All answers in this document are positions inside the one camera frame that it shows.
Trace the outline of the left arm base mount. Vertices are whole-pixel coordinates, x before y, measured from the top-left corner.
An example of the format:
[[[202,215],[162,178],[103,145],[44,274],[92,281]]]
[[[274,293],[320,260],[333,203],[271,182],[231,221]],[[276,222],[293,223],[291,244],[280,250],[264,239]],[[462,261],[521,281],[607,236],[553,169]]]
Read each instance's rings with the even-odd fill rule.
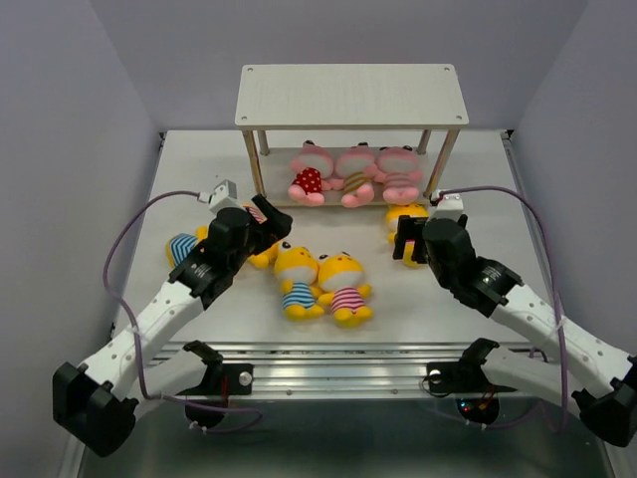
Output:
[[[251,363],[223,363],[209,366],[201,381],[194,387],[184,389],[183,395],[246,396],[252,393],[254,366]]]

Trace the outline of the pink toy yellow striped shirt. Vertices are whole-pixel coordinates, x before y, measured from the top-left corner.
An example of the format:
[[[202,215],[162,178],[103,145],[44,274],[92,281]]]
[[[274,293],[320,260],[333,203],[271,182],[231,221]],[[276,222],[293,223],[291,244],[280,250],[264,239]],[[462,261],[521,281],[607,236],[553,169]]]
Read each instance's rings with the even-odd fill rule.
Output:
[[[376,171],[375,155],[367,142],[351,146],[338,157],[329,184],[342,192],[343,207],[360,207],[374,198],[372,178]]]

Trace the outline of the pink toy red polka shirt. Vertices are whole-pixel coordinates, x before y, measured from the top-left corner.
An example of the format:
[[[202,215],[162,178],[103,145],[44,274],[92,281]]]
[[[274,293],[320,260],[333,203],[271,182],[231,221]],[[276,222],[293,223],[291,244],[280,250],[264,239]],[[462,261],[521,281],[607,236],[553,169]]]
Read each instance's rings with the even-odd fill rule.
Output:
[[[317,207],[325,202],[324,192],[331,190],[334,162],[331,154],[312,140],[306,140],[290,163],[296,174],[288,188],[289,197],[304,206]]]

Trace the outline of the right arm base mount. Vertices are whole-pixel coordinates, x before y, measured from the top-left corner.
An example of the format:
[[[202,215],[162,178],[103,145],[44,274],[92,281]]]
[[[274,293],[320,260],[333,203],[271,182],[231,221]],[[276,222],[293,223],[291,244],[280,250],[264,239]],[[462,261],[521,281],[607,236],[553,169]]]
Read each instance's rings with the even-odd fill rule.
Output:
[[[487,380],[479,365],[465,361],[429,362],[419,386],[426,393],[439,398],[467,393],[489,395],[498,391]]]

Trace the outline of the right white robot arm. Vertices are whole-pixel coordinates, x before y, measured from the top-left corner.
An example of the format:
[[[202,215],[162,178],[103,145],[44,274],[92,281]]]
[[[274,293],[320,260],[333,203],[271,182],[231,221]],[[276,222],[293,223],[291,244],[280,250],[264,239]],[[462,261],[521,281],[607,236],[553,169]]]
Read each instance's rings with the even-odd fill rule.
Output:
[[[394,259],[407,242],[412,259],[429,266],[439,286],[463,306],[525,337],[557,365],[515,356],[501,346],[475,341],[458,364],[469,388],[490,382],[561,405],[601,440],[626,447],[636,433],[636,357],[597,338],[561,315],[521,276],[476,254],[466,219],[401,216]]]

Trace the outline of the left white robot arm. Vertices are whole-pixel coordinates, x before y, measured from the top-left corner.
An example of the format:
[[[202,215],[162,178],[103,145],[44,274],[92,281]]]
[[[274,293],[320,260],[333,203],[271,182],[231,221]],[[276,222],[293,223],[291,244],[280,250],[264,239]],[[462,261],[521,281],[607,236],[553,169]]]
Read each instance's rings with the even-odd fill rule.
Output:
[[[162,365],[148,363],[233,285],[249,257],[287,238],[293,228],[293,218],[261,194],[252,199],[260,218],[231,196],[196,198],[215,215],[206,235],[176,262],[149,304],[128,315],[128,326],[79,364],[64,362],[53,374],[55,422],[99,457],[121,448],[155,406],[195,405],[179,392],[222,388],[223,358],[201,341],[186,344]]]

